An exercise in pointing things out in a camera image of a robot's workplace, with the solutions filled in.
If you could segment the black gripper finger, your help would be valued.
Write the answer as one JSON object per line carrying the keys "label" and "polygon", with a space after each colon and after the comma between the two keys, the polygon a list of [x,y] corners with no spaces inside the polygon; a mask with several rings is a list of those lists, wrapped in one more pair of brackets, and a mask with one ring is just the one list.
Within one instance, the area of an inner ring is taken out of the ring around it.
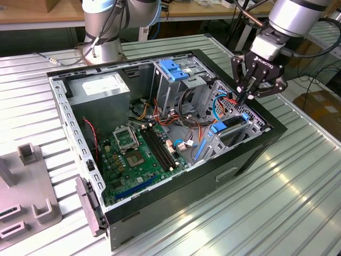
{"label": "black gripper finger", "polygon": [[231,59],[233,79],[238,92],[236,102],[239,105],[243,105],[248,97],[247,88],[251,79],[251,72],[248,69],[246,74],[243,73],[243,61],[243,56],[233,56]]}
{"label": "black gripper finger", "polygon": [[263,98],[270,95],[283,92],[287,88],[287,83],[282,77],[276,78],[274,85],[271,87],[260,88],[261,83],[267,82],[265,79],[267,71],[264,70],[254,78],[254,82],[251,87],[247,90],[247,99],[253,99],[254,97]]}

